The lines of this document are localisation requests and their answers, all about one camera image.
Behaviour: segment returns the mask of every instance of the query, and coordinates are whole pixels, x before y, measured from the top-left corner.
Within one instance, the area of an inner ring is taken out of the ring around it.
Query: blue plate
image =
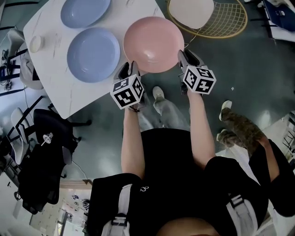
[[[85,28],[107,11],[111,0],[67,0],[61,9],[61,21],[70,28]]]
[[[108,78],[120,60],[120,45],[116,37],[104,28],[82,31],[71,42],[67,61],[72,74],[86,83]]]

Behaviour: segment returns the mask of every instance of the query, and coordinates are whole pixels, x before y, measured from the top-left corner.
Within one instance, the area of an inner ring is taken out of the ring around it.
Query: black shirt
[[[213,158],[202,170],[194,163],[190,133],[184,130],[148,130],[142,132],[142,143],[146,163],[143,180],[133,174],[94,180],[88,217],[90,236],[101,236],[103,226],[114,219],[121,189],[130,183],[133,185],[127,218],[131,236],[154,236],[167,222],[184,217],[204,219],[221,235],[236,235],[226,209],[228,190],[220,186],[228,182],[218,172],[223,169],[220,165],[233,166],[239,181],[249,181],[249,188],[241,185],[243,191],[259,192],[259,187],[247,179],[235,160]]]

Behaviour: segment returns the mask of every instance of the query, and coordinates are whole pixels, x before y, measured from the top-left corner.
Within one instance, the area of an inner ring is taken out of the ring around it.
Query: pink bowl
[[[129,27],[123,46],[129,62],[136,61],[142,71],[160,73],[176,65],[178,51],[184,49],[184,40],[171,21],[146,17]]]

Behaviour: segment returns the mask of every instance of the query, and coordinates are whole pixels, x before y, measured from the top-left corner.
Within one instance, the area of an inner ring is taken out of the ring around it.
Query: white sneaker
[[[230,100],[225,101],[225,102],[222,104],[222,106],[221,106],[221,112],[222,112],[222,110],[225,109],[225,108],[229,108],[229,109],[231,109],[231,106],[232,106],[232,101],[230,101]]]
[[[159,86],[155,86],[155,87],[153,88],[153,97],[154,97],[155,99],[157,99],[157,97],[165,98],[165,97],[164,97],[164,92],[163,92],[163,90],[162,90]]]
[[[219,135],[221,135],[221,133],[222,133],[223,131],[226,131],[226,129],[223,129],[220,133],[218,133],[218,134],[216,135],[216,141],[218,141],[218,137],[219,137]]]

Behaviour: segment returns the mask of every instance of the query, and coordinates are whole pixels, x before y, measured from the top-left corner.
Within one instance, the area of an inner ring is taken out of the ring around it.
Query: gray floor
[[[166,3],[157,0],[165,13]],[[251,18],[261,17],[254,4],[246,5]],[[22,28],[27,20],[20,21]],[[268,38],[261,22],[249,22],[245,31],[231,39],[213,40],[196,37],[189,49],[197,53],[217,78],[210,95],[203,97],[210,127],[214,136],[224,127],[218,115],[221,104],[230,99],[233,110],[246,115],[260,128],[265,128],[295,107],[295,46],[294,43]],[[185,34],[186,41],[191,39]],[[151,90],[159,85],[166,98],[174,102],[189,120],[189,102],[180,94],[176,66],[161,74],[142,77],[150,99]],[[106,177],[121,172],[120,152],[122,144],[123,111],[119,110],[109,94],[83,108],[71,119],[82,122],[92,119],[90,127],[76,128],[76,136],[83,139],[73,159],[86,172],[87,178]],[[216,143],[216,152],[224,147]],[[67,166],[69,179],[84,178],[75,165]]]

